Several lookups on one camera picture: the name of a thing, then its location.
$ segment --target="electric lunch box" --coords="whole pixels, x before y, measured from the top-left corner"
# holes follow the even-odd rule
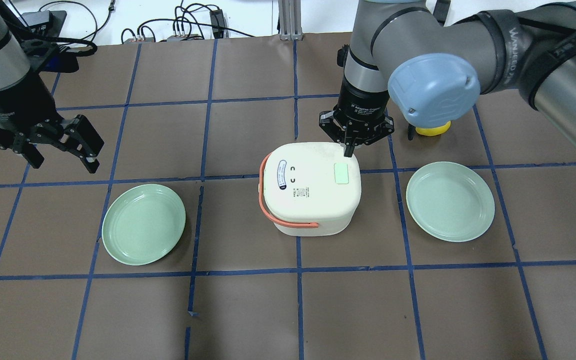
[[[292,237],[341,232],[361,193],[357,158],[344,157],[337,143],[286,144],[269,153],[259,169],[259,206],[277,229]]]

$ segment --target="yellow object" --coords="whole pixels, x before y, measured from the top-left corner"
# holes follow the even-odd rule
[[[450,129],[450,124],[451,122],[448,121],[444,126],[433,127],[432,129],[422,129],[420,127],[416,127],[414,130],[419,135],[423,135],[425,137],[435,137],[447,132],[448,129]]]

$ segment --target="red handle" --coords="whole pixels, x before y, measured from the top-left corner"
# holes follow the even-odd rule
[[[283,221],[282,219],[278,219],[277,217],[275,217],[275,215],[271,214],[268,210],[266,210],[266,207],[264,206],[264,169],[266,168],[266,162],[268,161],[270,154],[272,154],[272,152],[266,155],[266,157],[261,162],[261,166],[259,167],[259,207],[261,208],[261,211],[263,212],[265,217],[267,217],[273,223],[285,226],[286,228],[316,229],[320,227],[320,224],[316,222],[301,223],[301,222]]]

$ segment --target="light green plate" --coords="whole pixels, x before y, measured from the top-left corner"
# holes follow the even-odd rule
[[[415,223],[447,242],[477,239],[495,217],[487,183],[454,162],[433,162],[417,170],[407,185],[406,202]]]
[[[169,187],[145,184],[117,198],[103,217],[103,246],[115,260],[144,265],[174,248],[186,226],[186,208]]]

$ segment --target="white floor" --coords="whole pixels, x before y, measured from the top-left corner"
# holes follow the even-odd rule
[[[78,0],[88,6],[95,14],[99,25],[108,14],[110,0]],[[189,5],[196,0],[185,0]],[[305,33],[350,32],[353,29],[355,12],[359,0],[302,0],[302,30]],[[571,0],[452,0],[447,23],[452,24],[481,10],[511,9],[528,10],[542,4]],[[34,12],[49,0],[14,0],[21,12]],[[427,6],[433,10],[437,0],[427,0]],[[210,0],[220,6],[226,14],[229,27],[254,36],[266,36],[277,33],[277,0]],[[174,7],[178,0],[116,0],[116,11],[110,17],[108,25],[99,32],[94,42],[98,45],[119,44],[124,28],[135,30],[142,22],[155,18],[173,18]],[[90,14],[75,4],[55,4],[50,10],[66,10],[68,17],[61,32],[64,37],[80,38],[94,30]],[[195,13],[200,23],[210,23],[208,11]],[[171,22],[150,23],[157,41],[172,35]],[[211,34],[205,28],[206,37]],[[232,33],[231,37],[242,35]]]

